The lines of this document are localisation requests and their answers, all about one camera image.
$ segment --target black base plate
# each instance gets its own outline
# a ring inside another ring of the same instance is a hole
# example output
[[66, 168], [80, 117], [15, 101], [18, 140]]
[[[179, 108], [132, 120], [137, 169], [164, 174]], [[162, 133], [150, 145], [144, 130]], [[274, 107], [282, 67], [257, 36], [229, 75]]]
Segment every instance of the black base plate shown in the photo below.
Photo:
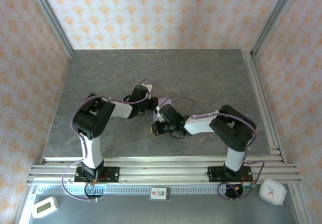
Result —
[[253, 182], [253, 174], [249, 166], [242, 166], [234, 178], [225, 176], [223, 166], [208, 167], [207, 175], [209, 182]]
[[[75, 182], [92, 182], [93, 180], [88, 178], [88, 175], [86, 175], [82, 169], [82, 167], [77, 167], [76, 168], [76, 173], [75, 174]], [[103, 167], [103, 174], [102, 176], [106, 176], [106, 178], [102, 180], [98, 180], [100, 183], [108, 183], [108, 182], [113, 182], [117, 183], [119, 181], [119, 174], [120, 174], [120, 168], [119, 167]]]

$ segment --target patterned wallpaper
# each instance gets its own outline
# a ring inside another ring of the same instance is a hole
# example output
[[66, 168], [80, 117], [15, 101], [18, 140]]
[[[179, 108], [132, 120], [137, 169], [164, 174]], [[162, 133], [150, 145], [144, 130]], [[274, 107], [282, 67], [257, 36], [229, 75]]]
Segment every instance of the patterned wallpaper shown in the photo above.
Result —
[[75, 49], [250, 50], [277, 0], [49, 0]]
[[36, 0], [0, 0], [0, 25], [0, 223], [12, 223], [69, 58]]
[[289, 162], [322, 220], [322, 0], [290, 0], [258, 58]]

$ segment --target gray floor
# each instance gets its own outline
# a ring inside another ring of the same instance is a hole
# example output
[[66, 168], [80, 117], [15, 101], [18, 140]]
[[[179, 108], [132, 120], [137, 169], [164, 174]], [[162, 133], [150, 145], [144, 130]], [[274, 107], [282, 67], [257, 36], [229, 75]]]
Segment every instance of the gray floor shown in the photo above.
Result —
[[[269, 153], [263, 124], [241, 50], [81, 50], [71, 60], [51, 129], [45, 157], [80, 157], [79, 139], [69, 126], [70, 116], [90, 93], [123, 99], [141, 79], [155, 84], [154, 96], [182, 95], [195, 99], [194, 114], [228, 104], [258, 126], [259, 138], [251, 155]], [[173, 100], [182, 115], [191, 103]], [[173, 139], [150, 132], [152, 112], [133, 119], [111, 118], [101, 135], [104, 157], [226, 155], [227, 147], [213, 133]]]
[[[37, 223], [127, 223], [127, 224], [294, 224], [297, 223], [289, 192], [283, 206], [273, 206], [259, 197], [259, 186], [245, 199], [226, 201], [217, 195], [171, 195], [170, 201], [151, 201], [149, 195], [108, 195], [97, 203], [51, 194], [58, 210]], [[37, 195], [35, 203], [49, 195]]]

